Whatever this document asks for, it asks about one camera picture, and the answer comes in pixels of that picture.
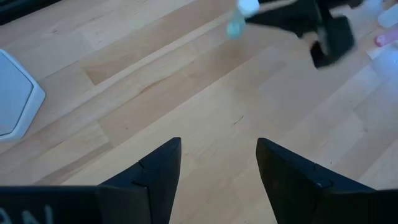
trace black panel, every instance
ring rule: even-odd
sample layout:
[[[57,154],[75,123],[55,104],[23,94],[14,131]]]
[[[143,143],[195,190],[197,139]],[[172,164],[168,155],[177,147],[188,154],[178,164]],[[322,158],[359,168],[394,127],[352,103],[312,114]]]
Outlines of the black panel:
[[[0,1],[0,25],[28,15],[60,0],[2,0]]]
[[[180,161],[173,138],[99,186],[0,187],[0,223],[167,224]]]
[[[398,191],[376,191],[260,138],[256,157],[279,224],[398,223]]]

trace small white cap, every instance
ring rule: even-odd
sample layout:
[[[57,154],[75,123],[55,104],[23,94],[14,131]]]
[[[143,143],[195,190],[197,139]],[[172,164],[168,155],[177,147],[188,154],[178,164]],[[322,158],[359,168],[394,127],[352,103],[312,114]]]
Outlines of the small white cap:
[[[237,7],[244,17],[249,17],[260,9],[260,4],[258,0],[238,0]]]

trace wood grain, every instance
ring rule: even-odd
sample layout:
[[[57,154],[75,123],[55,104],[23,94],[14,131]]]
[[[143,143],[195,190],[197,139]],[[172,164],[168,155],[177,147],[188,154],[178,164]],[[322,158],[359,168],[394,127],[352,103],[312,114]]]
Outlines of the wood grain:
[[[380,1],[333,11],[349,17],[357,47],[320,70],[315,35],[247,26],[228,40],[233,4],[67,0],[1,26],[0,46],[47,97],[23,139],[0,143],[0,184],[100,184],[179,136],[170,223],[276,223],[259,137],[397,187],[398,51],[373,45]]]

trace light blue object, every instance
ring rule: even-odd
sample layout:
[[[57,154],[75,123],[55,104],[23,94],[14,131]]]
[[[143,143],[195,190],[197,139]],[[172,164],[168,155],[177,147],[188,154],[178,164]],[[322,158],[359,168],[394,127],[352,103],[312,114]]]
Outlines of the light blue object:
[[[245,25],[246,22],[244,20],[244,16],[239,10],[235,10],[235,13],[233,14],[226,28],[228,38],[238,39],[242,35]]]
[[[254,15],[260,9],[258,0],[238,0],[236,10],[226,28],[229,39],[238,39],[242,36],[246,21],[244,18]]]

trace pink object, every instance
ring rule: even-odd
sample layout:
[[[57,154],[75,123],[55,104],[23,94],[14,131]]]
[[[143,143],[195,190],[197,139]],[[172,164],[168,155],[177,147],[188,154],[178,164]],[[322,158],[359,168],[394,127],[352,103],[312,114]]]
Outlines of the pink object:
[[[398,29],[394,29],[392,31],[386,32],[383,35],[376,36],[374,38],[374,43],[378,47],[382,47],[386,44],[390,44],[391,42],[398,40]]]

